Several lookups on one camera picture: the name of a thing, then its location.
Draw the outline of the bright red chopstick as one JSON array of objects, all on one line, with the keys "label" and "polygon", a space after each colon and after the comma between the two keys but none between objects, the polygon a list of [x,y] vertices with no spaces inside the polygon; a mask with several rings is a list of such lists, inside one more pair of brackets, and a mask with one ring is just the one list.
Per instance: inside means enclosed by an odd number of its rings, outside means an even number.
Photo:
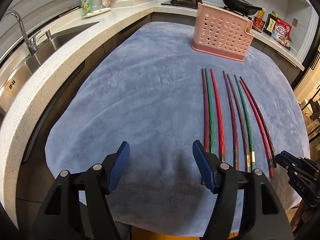
[{"label": "bright red chopstick", "polygon": [[253,114],[255,116],[256,122],[257,122],[257,126],[259,127],[259,131],[260,131],[260,135],[263,141],[263,146],[264,146],[264,150],[265,150],[265,155],[266,155],[266,160],[267,160],[267,164],[268,164],[268,172],[269,172],[269,177],[273,178],[274,177],[274,165],[273,165],[273,161],[272,161],[272,155],[271,155],[271,151],[269,149],[268,146],[268,142],[267,142],[267,137],[265,134],[265,130],[263,128],[263,124],[261,121],[261,118],[258,114],[257,108],[253,102],[252,97],[249,94],[249,90],[246,88],[244,81],[240,80],[240,84],[242,86],[242,88],[244,89],[244,92],[248,98],[249,104],[252,108]]},{"label": "bright red chopstick", "polygon": [[219,97],[219,91],[216,84],[216,79],[214,75],[214,71],[210,68],[210,74],[212,78],[214,96],[215,96],[215,104],[216,104],[216,114],[217,114],[217,128],[218,128],[218,140],[219,140],[219,158],[222,163],[225,162],[225,135],[224,135],[224,126],[223,126],[223,116],[221,111],[221,103]]}]

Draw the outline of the dark red chopstick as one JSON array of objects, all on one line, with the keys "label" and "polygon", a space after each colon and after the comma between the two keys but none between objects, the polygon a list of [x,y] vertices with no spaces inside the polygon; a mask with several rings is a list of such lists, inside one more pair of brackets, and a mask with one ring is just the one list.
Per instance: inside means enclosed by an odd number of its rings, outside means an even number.
[{"label": "dark red chopstick", "polygon": [[207,95],[207,83],[204,69],[201,69],[202,88],[203,88],[203,107],[204,107],[204,150],[209,152],[209,107]]}]

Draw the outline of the green chopstick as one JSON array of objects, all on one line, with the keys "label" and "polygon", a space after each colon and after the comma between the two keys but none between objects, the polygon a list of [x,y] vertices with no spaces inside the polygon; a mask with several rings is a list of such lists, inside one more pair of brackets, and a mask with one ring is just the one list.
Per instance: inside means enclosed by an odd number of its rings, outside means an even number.
[{"label": "green chopstick", "polygon": [[253,134],[251,129],[251,122],[250,122],[244,94],[240,86],[240,82],[236,77],[236,75],[234,75],[234,79],[236,81],[236,85],[238,88],[238,92],[239,92],[240,100],[242,104],[242,109],[244,111],[244,117],[245,117],[246,128],[247,128],[247,137],[248,137],[248,143],[249,143],[249,159],[250,159],[251,170],[254,170],[255,169],[255,151],[254,151],[254,141],[253,141]]},{"label": "green chopstick", "polygon": [[213,112],[213,97],[210,86],[210,78],[208,69],[204,69],[206,77],[207,95],[208,95],[208,109],[209,109],[209,151],[215,153],[215,126],[214,126],[214,112]]}]

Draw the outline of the brown chopstick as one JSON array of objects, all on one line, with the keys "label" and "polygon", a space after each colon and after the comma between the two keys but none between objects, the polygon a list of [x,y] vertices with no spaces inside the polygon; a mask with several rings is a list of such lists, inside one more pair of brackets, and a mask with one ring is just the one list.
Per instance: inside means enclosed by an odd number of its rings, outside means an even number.
[{"label": "brown chopstick", "polygon": [[233,97],[234,97],[234,102],[235,102],[235,105],[236,105],[236,109],[237,109],[238,117],[239,117],[239,121],[240,121],[242,144],[243,144],[244,156],[245,156],[245,169],[246,169],[246,172],[251,172],[251,163],[250,163],[250,155],[249,155],[249,144],[248,144],[248,137],[247,137],[246,126],[245,126],[245,119],[244,119],[244,116],[242,114],[242,111],[241,111],[241,108],[240,108],[240,103],[239,103],[235,88],[233,86],[233,83],[231,81],[231,78],[230,78],[229,74],[227,74],[227,79],[228,79],[229,84],[231,86],[231,90],[232,90]]}]

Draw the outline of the dark maroon chopstick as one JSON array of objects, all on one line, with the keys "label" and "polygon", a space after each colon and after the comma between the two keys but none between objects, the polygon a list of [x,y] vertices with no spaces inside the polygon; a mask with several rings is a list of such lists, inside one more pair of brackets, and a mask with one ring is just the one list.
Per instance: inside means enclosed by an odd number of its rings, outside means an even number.
[{"label": "dark maroon chopstick", "polygon": [[251,99],[254,107],[255,107],[255,110],[257,112],[257,115],[259,116],[259,119],[260,119],[260,122],[261,122],[261,127],[263,128],[263,131],[264,131],[264,135],[265,135],[265,140],[268,144],[268,150],[270,152],[270,156],[269,156],[269,161],[270,163],[272,164],[272,167],[273,168],[276,168],[277,164],[276,164],[276,160],[275,160],[275,150],[274,150],[274,145],[273,145],[273,142],[272,142],[272,138],[270,136],[270,132],[268,130],[268,127],[267,127],[267,124],[265,122],[265,119],[263,117],[263,114],[252,94],[252,92],[250,91],[248,85],[246,84],[246,82],[244,81],[244,79],[242,77],[240,77],[240,82],[244,85],[245,87],[245,90],[247,91],[247,93],[249,94],[249,98]]}]

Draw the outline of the chrome kitchen faucet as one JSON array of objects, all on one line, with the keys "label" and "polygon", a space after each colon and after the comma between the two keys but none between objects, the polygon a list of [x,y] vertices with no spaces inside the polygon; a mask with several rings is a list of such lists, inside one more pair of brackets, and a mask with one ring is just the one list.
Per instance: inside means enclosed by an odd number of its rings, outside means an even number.
[{"label": "chrome kitchen faucet", "polygon": [[20,14],[15,11],[15,10],[7,10],[5,13],[4,13],[5,16],[13,16],[17,22],[18,22],[18,25],[19,25],[19,28],[20,28],[20,31],[21,31],[21,34],[22,34],[22,37],[24,39],[24,42],[29,50],[29,53],[30,55],[34,55],[36,52],[37,52],[37,44],[36,44],[36,35],[40,32],[36,32],[33,36],[31,37],[28,37],[27,35],[27,32],[25,30],[25,27],[24,27],[24,23],[22,21],[22,18],[20,16]]}]

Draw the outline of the grey-blue plush table cloth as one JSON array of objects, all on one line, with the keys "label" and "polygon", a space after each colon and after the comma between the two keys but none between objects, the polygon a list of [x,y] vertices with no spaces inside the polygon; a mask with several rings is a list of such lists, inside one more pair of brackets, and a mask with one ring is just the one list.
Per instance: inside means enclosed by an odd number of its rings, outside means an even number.
[{"label": "grey-blue plush table cloth", "polygon": [[184,237],[204,234],[216,201],[200,182],[192,152],[204,135],[203,68],[216,79],[227,163],[233,163],[233,138],[225,74],[248,85],[276,153],[310,155],[299,104],[275,62],[253,47],[241,62],[195,51],[193,32],[168,22],[138,29],[82,84],[45,146],[48,168],[57,176],[85,171],[127,141],[129,161],[107,198],[112,216]]}]

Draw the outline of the red cereal bag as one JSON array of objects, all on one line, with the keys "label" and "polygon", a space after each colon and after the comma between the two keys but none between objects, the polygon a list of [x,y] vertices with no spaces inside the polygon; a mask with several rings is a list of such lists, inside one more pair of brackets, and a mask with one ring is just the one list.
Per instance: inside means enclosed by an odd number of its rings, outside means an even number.
[{"label": "red cereal bag", "polygon": [[292,26],[281,18],[277,18],[274,28],[272,30],[271,37],[276,40],[282,46],[286,46],[287,41],[290,38]]}]

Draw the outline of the pink perforated utensil holder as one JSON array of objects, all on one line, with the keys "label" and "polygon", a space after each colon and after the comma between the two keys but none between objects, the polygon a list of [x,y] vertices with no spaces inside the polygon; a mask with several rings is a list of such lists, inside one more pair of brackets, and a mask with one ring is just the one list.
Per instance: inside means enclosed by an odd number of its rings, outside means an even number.
[{"label": "pink perforated utensil holder", "polygon": [[253,22],[231,11],[199,3],[191,47],[203,53],[244,61],[253,41]]}]

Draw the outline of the stainless steel sink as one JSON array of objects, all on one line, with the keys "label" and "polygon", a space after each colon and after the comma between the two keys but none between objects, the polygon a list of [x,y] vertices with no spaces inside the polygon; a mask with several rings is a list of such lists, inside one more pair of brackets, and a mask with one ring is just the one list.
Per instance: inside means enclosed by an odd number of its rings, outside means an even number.
[{"label": "stainless steel sink", "polygon": [[51,39],[42,42],[34,55],[27,55],[20,63],[12,63],[1,74],[1,116],[5,116],[26,81],[54,52],[95,24],[88,23],[57,32]]}]

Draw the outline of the white oval plate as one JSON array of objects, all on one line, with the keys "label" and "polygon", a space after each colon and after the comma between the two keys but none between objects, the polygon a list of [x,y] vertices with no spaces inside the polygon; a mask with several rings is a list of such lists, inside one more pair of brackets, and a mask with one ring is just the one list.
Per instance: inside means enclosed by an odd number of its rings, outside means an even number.
[{"label": "white oval plate", "polygon": [[81,17],[82,18],[90,18],[90,17],[94,17],[94,16],[98,16],[98,15],[104,14],[104,13],[109,12],[109,11],[111,11],[111,8],[101,8],[101,9],[89,12],[87,14],[84,14]]}]

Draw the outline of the green dish soap bottle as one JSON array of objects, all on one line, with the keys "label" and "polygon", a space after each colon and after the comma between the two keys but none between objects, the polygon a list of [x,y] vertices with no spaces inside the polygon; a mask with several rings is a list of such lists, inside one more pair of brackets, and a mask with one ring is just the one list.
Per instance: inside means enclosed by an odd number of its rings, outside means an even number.
[{"label": "green dish soap bottle", "polygon": [[93,11],[92,0],[82,0],[82,9],[85,15]]}]

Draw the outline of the black gas stove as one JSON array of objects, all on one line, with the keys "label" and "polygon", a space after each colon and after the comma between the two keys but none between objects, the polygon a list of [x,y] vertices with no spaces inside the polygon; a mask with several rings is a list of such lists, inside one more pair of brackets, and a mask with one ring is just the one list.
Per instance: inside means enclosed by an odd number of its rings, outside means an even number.
[{"label": "black gas stove", "polygon": [[[197,10],[198,2],[199,2],[199,0],[169,0],[169,1],[161,3],[161,5],[170,5],[170,6],[184,7],[184,8]],[[240,12],[237,12],[235,10],[232,10],[227,6],[224,6],[224,7],[221,7],[221,8],[225,9],[225,10],[228,10],[228,11],[231,11],[233,13],[236,13],[238,15],[241,15],[242,17],[248,18],[249,20],[252,20],[251,16],[248,16],[248,15],[242,14]]]}]

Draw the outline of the black wok with lid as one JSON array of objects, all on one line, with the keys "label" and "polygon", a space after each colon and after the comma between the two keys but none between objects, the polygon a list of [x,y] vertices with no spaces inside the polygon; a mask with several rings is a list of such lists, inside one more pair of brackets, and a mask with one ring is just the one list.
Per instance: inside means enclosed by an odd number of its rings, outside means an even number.
[{"label": "black wok with lid", "polygon": [[259,10],[263,10],[262,7],[253,6],[251,3],[245,0],[222,0],[224,5],[236,11],[242,15],[252,16],[256,14]]}]

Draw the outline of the white window blinds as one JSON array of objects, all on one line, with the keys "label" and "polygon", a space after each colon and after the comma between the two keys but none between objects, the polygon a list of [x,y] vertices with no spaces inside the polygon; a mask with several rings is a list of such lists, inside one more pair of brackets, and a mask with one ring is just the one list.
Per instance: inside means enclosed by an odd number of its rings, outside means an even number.
[{"label": "white window blinds", "polygon": [[[28,36],[56,16],[81,5],[80,0],[13,0],[9,5],[19,13]],[[14,16],[1,19],[1,59],[7,57],[21,42],[23,36]]]}]

